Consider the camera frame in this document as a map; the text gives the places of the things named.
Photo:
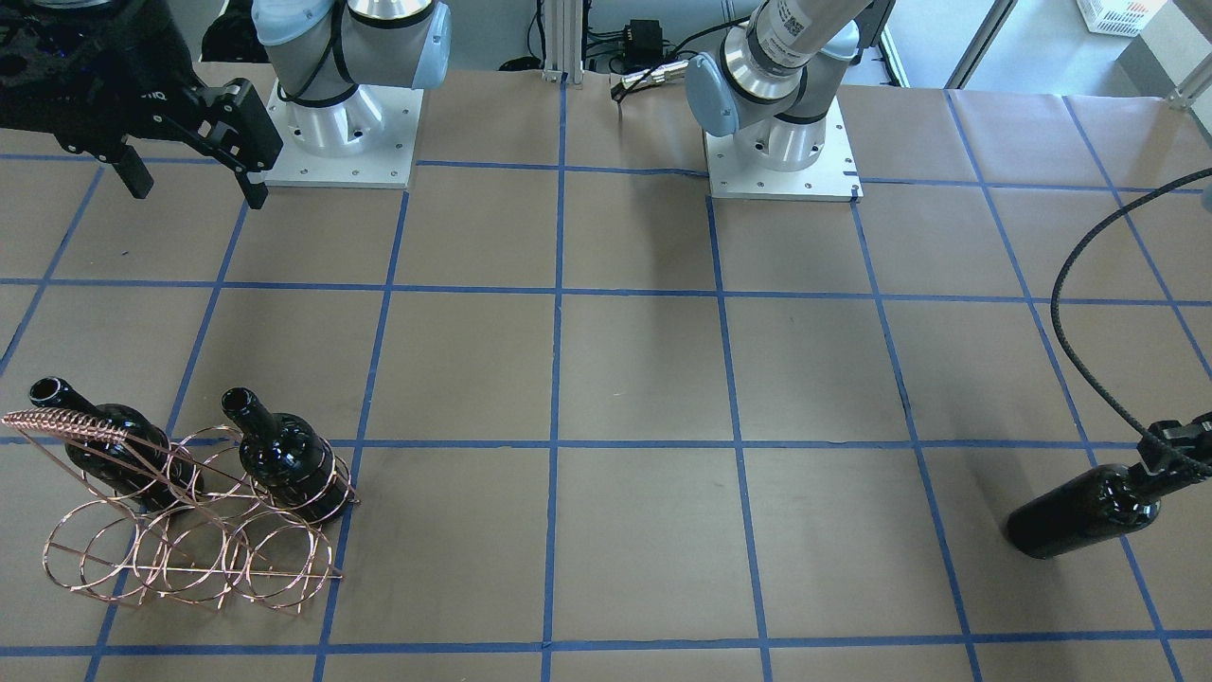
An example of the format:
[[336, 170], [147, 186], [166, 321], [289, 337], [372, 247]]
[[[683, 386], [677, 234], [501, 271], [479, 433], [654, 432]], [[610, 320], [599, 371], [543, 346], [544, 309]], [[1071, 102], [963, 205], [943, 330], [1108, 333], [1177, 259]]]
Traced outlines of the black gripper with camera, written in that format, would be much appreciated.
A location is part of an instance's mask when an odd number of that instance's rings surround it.
[[1150, 478], [1159, 478], [1167, 485], [1195, 485], [1210, 478], [1210, 474], [1199, 474], [1190, 463], [1180, 459], [1183, 455], [1210, 468], [1210, 423], [1211, 413], [1204, 413], [1187, 424], [1166, 420], [1148, 426], [1153, 437], [1176, 452], [1176, 455], [1168, 455], [1160, 445], [1151, 445], [1150, 440], [1140, 439], [1139, 454], [1144, 471]]

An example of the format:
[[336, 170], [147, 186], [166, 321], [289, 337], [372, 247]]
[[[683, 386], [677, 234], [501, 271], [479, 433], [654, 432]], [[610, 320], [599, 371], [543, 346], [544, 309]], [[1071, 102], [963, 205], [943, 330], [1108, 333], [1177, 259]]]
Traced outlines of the black gripper over rack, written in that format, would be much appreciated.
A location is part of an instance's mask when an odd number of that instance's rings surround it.
[[284, 147], [255, 85], [199, 78], [164, 1], [5, 1], [2, 126], [109, 164], [137, 200], [154, 177], [133, 139], [187, 144], [238, 173], [251, 210]]

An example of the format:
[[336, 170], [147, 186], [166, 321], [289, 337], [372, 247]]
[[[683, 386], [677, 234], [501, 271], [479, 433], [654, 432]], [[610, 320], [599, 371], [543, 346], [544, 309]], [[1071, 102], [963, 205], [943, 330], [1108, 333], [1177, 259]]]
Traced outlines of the robot arm over wine rack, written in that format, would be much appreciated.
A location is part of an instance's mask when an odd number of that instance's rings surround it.
[[165, 1], [5, 1], [4, 128], [116, 170], [138, 199], [133, 139], [168, 141], [230, 170], [245, 204], [270, 187], [408, 189], [421, 101], [444, 84], [452, 19], [440, 1], [256, 1], [276, 71], [208, 86]]

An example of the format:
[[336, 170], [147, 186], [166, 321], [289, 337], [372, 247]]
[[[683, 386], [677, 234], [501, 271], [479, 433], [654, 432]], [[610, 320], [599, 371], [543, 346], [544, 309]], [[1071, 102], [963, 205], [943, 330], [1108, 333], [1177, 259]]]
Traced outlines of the robot arm carrying bottle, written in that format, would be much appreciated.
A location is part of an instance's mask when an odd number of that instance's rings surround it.
[[[848, 35], [856, 33], [853, 19], [862, 8], [863, 1], [762, 1], [748, 18], [731, 23], [716, 51], [696, 55], [688, 65], [686, 99], [701, 128], [730, 137], [776, 120], [808, 125], [821, 118], [819, 107], [830, 103], [839, 86], [814, 84], [811, 69], [824, 57], [848, 62]], [[1210, 478], [1210, 465], [1194, 455], [1193, 446], [1177, 445], [1173, 437], [1143, 426], [1096, 379], [1060, 323], [1060, 298], [1071, 268], [1094, 237], [1151, 200], [1208, 177], [1210, 170], [1180, 176], [1096, 222], [1060, 265], [1050, 296], [1050, 320], [1060, 350], [1091, 389], [1138, 432], [1148, 478], [1185, 475], [1201, 482]]]

